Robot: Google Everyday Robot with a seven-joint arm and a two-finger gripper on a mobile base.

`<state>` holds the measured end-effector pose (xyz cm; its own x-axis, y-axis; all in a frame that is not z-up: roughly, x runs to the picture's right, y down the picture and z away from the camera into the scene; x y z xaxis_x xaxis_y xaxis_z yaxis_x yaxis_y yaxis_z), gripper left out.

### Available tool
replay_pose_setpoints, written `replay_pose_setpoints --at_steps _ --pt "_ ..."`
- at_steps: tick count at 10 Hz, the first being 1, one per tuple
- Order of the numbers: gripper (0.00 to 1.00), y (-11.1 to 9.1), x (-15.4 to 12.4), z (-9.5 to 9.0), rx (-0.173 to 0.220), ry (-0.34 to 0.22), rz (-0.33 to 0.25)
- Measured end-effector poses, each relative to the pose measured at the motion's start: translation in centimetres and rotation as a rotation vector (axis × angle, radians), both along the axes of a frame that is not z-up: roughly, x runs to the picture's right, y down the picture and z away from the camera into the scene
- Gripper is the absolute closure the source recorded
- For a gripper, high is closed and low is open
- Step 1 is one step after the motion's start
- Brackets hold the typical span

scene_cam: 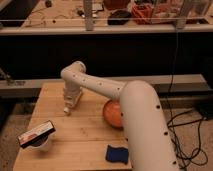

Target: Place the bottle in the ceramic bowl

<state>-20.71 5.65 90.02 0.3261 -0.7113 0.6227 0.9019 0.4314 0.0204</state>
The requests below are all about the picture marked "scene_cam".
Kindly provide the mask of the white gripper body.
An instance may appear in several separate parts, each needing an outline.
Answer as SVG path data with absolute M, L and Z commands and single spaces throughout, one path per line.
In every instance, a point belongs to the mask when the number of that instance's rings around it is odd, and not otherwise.
M 64 89 L 64 102 L 65 106 L 69 109 L 72 109 L 78 103 L 80 97 L 82 95 L 82 89 L 79 88 L 77 90 L 68 90 Z

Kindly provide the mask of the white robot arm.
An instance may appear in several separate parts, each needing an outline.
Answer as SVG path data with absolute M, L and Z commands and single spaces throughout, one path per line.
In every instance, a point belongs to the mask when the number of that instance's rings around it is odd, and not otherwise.
M 180 171 L 159 97 L 149 83 L 90 76 L 81 61 L 65 67 L 61 78 L 66 113 L 82 87 L 119 102 L 132 171 Z

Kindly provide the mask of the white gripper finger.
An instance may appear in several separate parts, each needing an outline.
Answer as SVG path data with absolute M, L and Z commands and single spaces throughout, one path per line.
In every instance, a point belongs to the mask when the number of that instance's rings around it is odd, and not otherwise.
M 64 111 L 64 113 L 66 115 L 70 115 L 71 114 L 71 110 L 68 107 L 64 107 L 63 111 Z

